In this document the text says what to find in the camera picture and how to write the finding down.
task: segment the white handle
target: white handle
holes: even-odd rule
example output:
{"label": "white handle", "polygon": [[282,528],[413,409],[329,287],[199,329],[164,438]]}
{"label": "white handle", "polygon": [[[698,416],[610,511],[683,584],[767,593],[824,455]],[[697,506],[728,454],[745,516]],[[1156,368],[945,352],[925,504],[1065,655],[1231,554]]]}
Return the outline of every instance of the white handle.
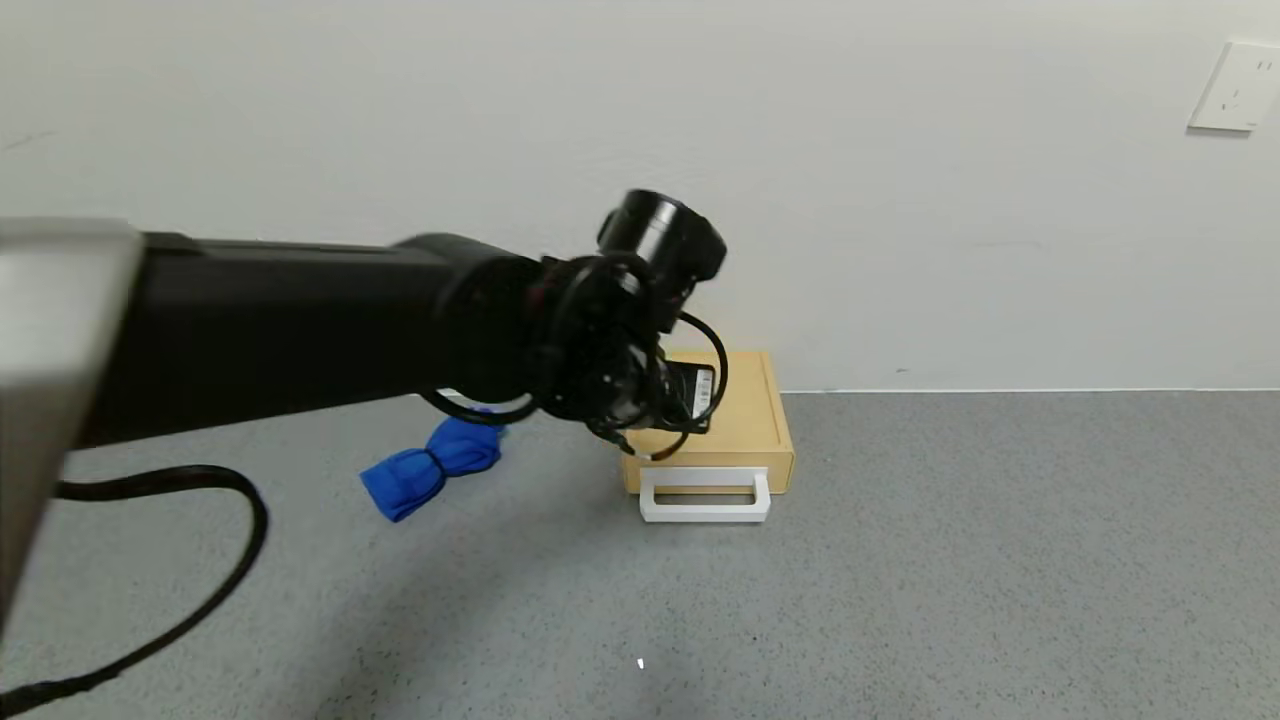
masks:
{"label": "white handle", "polygon": [[[750,487],[751,505],[658,505],[654,488]],[[769,516],[768,468],[641,468],[640,515],[645,523],[763,523]]]}

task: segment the gray floor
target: gray floor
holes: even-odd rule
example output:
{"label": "gray floor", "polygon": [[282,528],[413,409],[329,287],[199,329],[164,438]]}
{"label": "gray floor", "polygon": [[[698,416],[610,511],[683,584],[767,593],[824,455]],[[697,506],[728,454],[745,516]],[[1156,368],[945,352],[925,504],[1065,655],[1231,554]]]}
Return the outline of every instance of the gray floor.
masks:
{"label": "gray floor", "polygon": [[[412,398],[81,455],[223,462],[274,512],[246,585],[52,717],[1277,717],[1280,393],[790,396],[763,527],[658,527],[550,420],[399,525],[356,473]],[[58,503],[0,685],[191,610],[246,509]],[[644,660],[644,669],[637,659]]]}

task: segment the black cord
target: black cord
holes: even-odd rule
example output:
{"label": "black cord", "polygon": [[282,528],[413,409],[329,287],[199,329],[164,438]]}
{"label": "black cord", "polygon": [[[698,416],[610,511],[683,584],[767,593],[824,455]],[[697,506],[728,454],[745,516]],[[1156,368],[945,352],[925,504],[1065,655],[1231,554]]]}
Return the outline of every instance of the black cord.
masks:
{"label": "black cord", "polygon": [[457,402],[453,402],[448,397],[440,395],[440,391],[436,389],[422,392],[422,397],[440,413],[452,415],[460,420],[466,420],[472,425],[509,425],[512,423],[518,423],[538,411],[536,397],[530,397],[529,402],[515,410],[506,410],[502,413],[484,413],[474,407],[467,407],[466,405],[458,405]]}
{"label": "black cord", "polygon": [[[429,389],[422,392],[422,397],[426,398],[435,409],[440,410],[445,415],[466,420],[468,423],[475,423],[479,425],[507,425],[524,420],[539,407],[547,404],[548,393],[553,392],[554,379],[558,375],[558,359],[562,356],[561,345],[563,342],[562,336],[564,334],[564,328],[568,323],[568,316],[575,310],[575,301],[582,292],[582,288],[588,286],[588,282],[598,273],[607,270],[622,269],[628,273],[636,282],[635,292],[639,296],[639,301],[643,306],[654,311],[653,301],[653,270],[649,264],[640,258],[630,252],[605,252],[586,260],[580,268],[573,273],[572,279],[564,287],[564,291],[559,295],[556,301],[556,306],[550,313],[550,318],[547,322],[544,332],[540,333],[538,346],[543,350],[538,366],[535,383],[536,386],[530,392],[529,401],[515,409],[500,413],[485,413],[481,410],[475,410],[472,407],[466,407],[460,405],[443,395],[439,391]],[[675,425],[672,432],[678,432],[680,438],[676,439],[668,447],[654,452],[648,456],[649,460],[666,460],[676,454],[685,442],[689,439],[691,432],[696,432],[699,425],[707,421],[713,413],[719,407],[721,401],[724,398],[724,389],[728,387],[728,352],[724,350],[724,343],[721,342],[719,336],[716,331],[710,328],[703,320],[695,318],[689,313],[680,313],[680,319],[689,323],[703,333],[707,340],[710,341],[712,346],[716,348],[716,357],[719,361],[719,382],[716,386],[716,392],[712,395],[710,404],[704,409],[696,418],[687,418],[678,425]],[[618,446],[627,455],[636,455],[636,451],[626,441],[622,434],[622,429],[635,425],[641,419],[650,415],[652,407],[660,402],[660,388],[663,387],[662,363],[658,351],[658,333],[657,329],[652,329],[652,338],[632,338],[645,356],[645,369],[644,375],[646,382],[645,387],[649,389],[649,397],[640,398],[636,402],[637,407],[635,414],[630,418],[590,418],[585,419],[586,428],[596,437]]]}
{"label": "black cord", "polygon": [[105,483],[58,483],[56,497],[78,502],[113,502],[116,500],[209,488],[230,489],[243,495],[248,500],[250,510],[253,515],[248,544],[244,547],[239,562],[236,564],[230,575],[223,580],[223,584],[214,591],[214,594],[209,596],[209,600],[188,615],[186,620],[110,665],[84,675],[63,680],[32,683],[0,694],[0,717],[13,717],[55,700],[91,691],[160,652],[198,625],[201,620],[207,618],[209,614],[216,610],[230,596],[236,587],[244,579],[244,575],[248,574],[250,569],[253,568],[253,562],[257,560],[259,553],[262,551],[262,544],[266,542],[270,515],[268,514],[266,503],[262,502],[262,496],[259,495],[257,488],[253,487],[253,483],[248,478],[228,468],[218,465],[183,465],[180,468],[141,473]]}
{"label": "black cord", "polygon": [[708,405],[707,409],[703,410],[700,415],[684,423],[685,428],[695,428],[700,425],[704,420],[710,418],[712,414],[716,413],[716,409],[719,407],[721,400],[724,400],[724,388],[728,387],[728,352],[724,350],[724,343],[721,342],[719,336],[716,334],[716,331],[713,331],[710,325],[684,311],[680,313],[680,319],[689,323],[690,325],[694,325],[695,328],[698,328],[700,333],[707,336],[707,340],[710,341],[712,347],[716,348],[716,359],[721,364],[719,383],[717,383],[716,392],[712,395],[710,405]]}

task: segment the electrical socket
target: electrical socket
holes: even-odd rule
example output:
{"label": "electrical socket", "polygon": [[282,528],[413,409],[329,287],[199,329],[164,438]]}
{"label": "electrical socket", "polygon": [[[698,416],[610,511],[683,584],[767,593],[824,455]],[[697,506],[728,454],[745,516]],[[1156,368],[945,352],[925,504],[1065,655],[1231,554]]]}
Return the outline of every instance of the electrical socket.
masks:
{"label": "electrical socket", "polygon": [[1280,95],[1280,47],[1228,42],[1190,127],[1252,132]]}

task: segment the wooden box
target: wooden box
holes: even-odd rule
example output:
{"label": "wooden box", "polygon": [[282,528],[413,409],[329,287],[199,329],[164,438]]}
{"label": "wooden box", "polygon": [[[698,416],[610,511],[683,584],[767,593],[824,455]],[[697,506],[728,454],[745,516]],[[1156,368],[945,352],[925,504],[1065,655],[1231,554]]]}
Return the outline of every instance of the wooden box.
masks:
{"label": "wooden box", "polygon": [[[714,352],[672,352],[671,359],[718,365]],[[627,492],[640,492],[644,466],[742,466],[768,468],[771,495],[791,487],[795,450],[782,413],[782,398],[773,379],[767,352],[730,352],[728,389],[712,416],[710,432],[689,436],[678,452],[660,462],[643,461],[630,455],[622,459],[622,478]],[[652,454],[671,445],[678,436],[663,430],[628,430],[627,441],[637,452]],[[741,495],[749,487],[662,487],[658,493]]]}

